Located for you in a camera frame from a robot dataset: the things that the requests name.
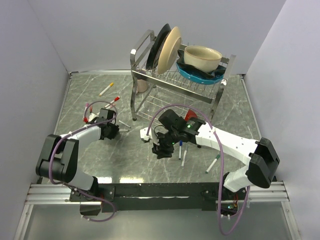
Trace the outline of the black marker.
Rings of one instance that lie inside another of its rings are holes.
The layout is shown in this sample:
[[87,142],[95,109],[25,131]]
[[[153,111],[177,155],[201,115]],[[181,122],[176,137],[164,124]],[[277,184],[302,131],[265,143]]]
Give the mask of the black marker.
[[130,125],[128,125],[127,123],[121,121],[121,120],[118,120],[118,122],[124,126],[126,126],[127,128],[132,128]]

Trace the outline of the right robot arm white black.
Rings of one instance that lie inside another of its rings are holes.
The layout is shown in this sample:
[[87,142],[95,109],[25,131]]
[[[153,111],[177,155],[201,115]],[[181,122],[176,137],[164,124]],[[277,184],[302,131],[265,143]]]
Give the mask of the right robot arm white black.
[[263,189],[270,187],[280,159],[269,139],[240,137],[210,126],[195,115],[184,119],[172,109],[166,110],[158,120],[166,133],[156,133],[154,129],[148,128],[140,134],[143,140],[152,140],[152,152],[158,159],[172,157],[174,145],[182,141],[219,150],[221,154],[232,156],[243,163],[242,168],[222,178],[223,184],[218,188],[222,198],[230,199],[237,191],[250,185]]

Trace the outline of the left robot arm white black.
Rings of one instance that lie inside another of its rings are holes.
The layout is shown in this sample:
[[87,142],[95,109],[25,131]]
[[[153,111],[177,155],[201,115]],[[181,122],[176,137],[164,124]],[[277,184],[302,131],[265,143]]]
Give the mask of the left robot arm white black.
[[95,176],[84,173],[78,167],[79,150],[105,138],[112,140],[119,133],[117,112],[101,109],[99,115],[73,132],[46,137],[39,155],[35,172],[54,183],[67,184],[81,190],[81,195],[93,201],[103,195]]

